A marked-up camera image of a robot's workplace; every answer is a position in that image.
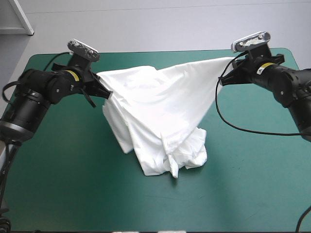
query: white cloth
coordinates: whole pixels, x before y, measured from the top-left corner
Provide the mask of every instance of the white cloth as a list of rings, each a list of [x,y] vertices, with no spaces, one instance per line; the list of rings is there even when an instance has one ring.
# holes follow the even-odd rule
[[[113,91],[103,106],[104,116],[124,153],[134,148],[145,175],[170,171],[177,178],[179,168],[206,162],[206,131],[197,125],[213,103],[218,77],[231,59],[98,73]]]

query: green table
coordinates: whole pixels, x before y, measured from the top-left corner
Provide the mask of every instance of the green table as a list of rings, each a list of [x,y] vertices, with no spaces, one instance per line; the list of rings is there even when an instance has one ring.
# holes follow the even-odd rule
[[[285,66],[297,68],[291,52]],[[232,56],[229,50],[102,53],[95,72]],[[30,58],[42,69],[52,54]],[[68,56],[57,59],[66,63]],[[264,136],[225,125],[214,105],[199,125],[207,130],[207,163],[146,177],[134,152],[124,154],[102,114],[83,95],[52,106],[10,171],[5,198],[13,230],[43,231],[293,231],[311,202],[311,144],[301,137]],[[287,109],[253,84],[226,86],[224,116],[254,130],[292,133]],[[306,217],[301,230],[311,230]]]

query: cable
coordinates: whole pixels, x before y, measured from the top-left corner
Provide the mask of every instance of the cable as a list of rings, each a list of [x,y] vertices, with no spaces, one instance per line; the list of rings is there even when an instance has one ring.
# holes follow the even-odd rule
[[[2,170],[1,175],[3,176],[3,179],[1,180],[1,193],[0,193],[0,207],[2,206],[2,200],[4,196],[4,189],[5,189],[5,183],[6,178],[8,176],[8,168],[9,168],[9,156],[10,156],[10,149],[9,144],[5,144],[5,161],[4,161],[4,169]]]
[[[230,64],[232,64],[236,59],[238,59],[239,57],[242,57],[245,55],[245,52],[239,54],[238,56],[236,56],[234,59],[232,59],[227,66],[225,67],[223,73],[221,74],[221,76],[218,79],[218,82],[216,84],[216,92],[215,92],[215,105],[216,105],[216,110],[217,113],[219,115],[219,117],[221,118],[221,120],[223,120],[224,123],[226,123],[227,125],[231,126],[232,128],[236,129],[236,130],[240,130],[243,132],[248,132],[248,133],[257,133],[257,134],[264,134],[264,135],[277,135],[277,136],[311,136],[311,133],[271,133],[271,132],[262,132],[262,131],[254,131],[254,130],[248,130],[248,129],[243,129],[240,128],[238,126],[235,126],[233,124],[231,124],[230,122],[228,122],[223,115],[220,113],[219,110],[219,106],[218,106],[218,98],[217,98],[217,92],[218,92],[218,86],[220,81],[222,80],[222,78],[224,77],[225,72],[227,71],[228,67],[230,66]]]
[[[50,59],[50,61],[48,62],[48,64],[44,67],[43,71],[46,71],[47,68],[49,67],[49,65],[59,56],[63,55],[63,54],[69,54],[69,52],[62,52],[62,53],[59,53],[57,55],[55,55],[52,59]]]
[[[9,99],[6,97],[5,95],[5,90],[10,88],[11,86],[15,86],[15,85],[20,85],[20,82],[19,81],[14,81],[14,82],[10,82],[8,83],[7,85],[5,85],[3,88],[2,88],[2,98],[5,102],[9,103],[10,105],[13,106],[13,104],[9,101]]]
[[[302,220],[304,219],[304,217],[311,211],[311,206],[309,206],[308,209],[305,210],[305,212],[303,212],[303,214],[300,216],[298,222],[297,222],[297,226],[296,226],[296,231],[295,233],[299,233],[299,228],[301,225]]]

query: yellow band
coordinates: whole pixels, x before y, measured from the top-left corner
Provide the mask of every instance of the yellow band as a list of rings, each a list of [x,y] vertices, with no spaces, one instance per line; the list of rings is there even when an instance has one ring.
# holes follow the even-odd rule
[[[261,67],[259,67],[259,69],[257,70],[257,74],[260,75],[264,69],[266,69],[268,66],[270,65],[274,65],[275,63],[272,63],[272,62],[267,62],[265,64],[263,64]]]
[[[73,76],[73,78],[75,79],[75,81],[77,81],[77,82],[79,81],[79,77],[78,77],[78,75],[75,72],[73,72],[71,70],[65,70],[65,71],[70,73]]]

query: black cable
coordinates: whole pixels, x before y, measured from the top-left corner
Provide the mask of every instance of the black cable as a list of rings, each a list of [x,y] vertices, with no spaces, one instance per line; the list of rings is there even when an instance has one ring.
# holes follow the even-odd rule
[[[63,55],[63,54],[69,54],[69,52],[62,52],[62,53],[59,53],[57,55],[55,55],[52,59],[50,59],[50,61],[48,62],[48,64],[44,67],[43,71],[46,71],[47,68],[49,67],[49,65],[59,56]]]
[[[228,122],[223,115],[220,113],[219,107],[218,107],[218,98],[217,98],[217,91],[218,91],[218,86],[220,81],[222,80],[222,78],[224,77],[225,72],[227,71],[228,67],[230,66],[230,64],[232,64],[236,59],[238,59],[239,57],[242,57],[245,55],[245,52],[239,54],[238,56],[236,56],[234,59],[232,59],[227,66],[225,67],[223,73],[221,74],[221,76],[218,79],[218,82],[216,84],[216,92],[215,92],[215,105],[216,105],[216,110],[217,113],[219,115],[219,117],[221,118],[221,120],[223,120],[224,123],[226,123],[227,125],[231,126],[232,128],[236,129],[236,130],[240,130],[240,131],[244,131],[244,132],[248,132],[248,133],[257,133],[257,134],[264,134],[264,135],[277,135],[277,136],[311,136],[311,133],[271,133],[271,132],[262,132],[262,131],[254,131],[254,130],[248,130],[248,129],[243,129],[240,128],[238,126],[235,126],[233,124],[231,124],[230,122]]]
[[[296,226],[296,231],[295,233],[299,233],[299,228],[301,225],[302,220],[304,219],[304,217],[311,211],[311,206],[309,206],[308,209],[305,210],[305,212],[303,212],[303,214],[300,216],[298,222],[297,222],[297,226]]]
[[[20,85],[20,82],[19,81],[15,81],[15,82],[10,82],[8,83],[7,85],[5,85],[3,88],[2,88],[2,98],[5,102],[9,103],[10,105],[13,106],[13,104],[9,101],[9,99],[6,97],[5,95],[5,90],[8,89],[9,87],[11,86],[16,86],[16,85]]]

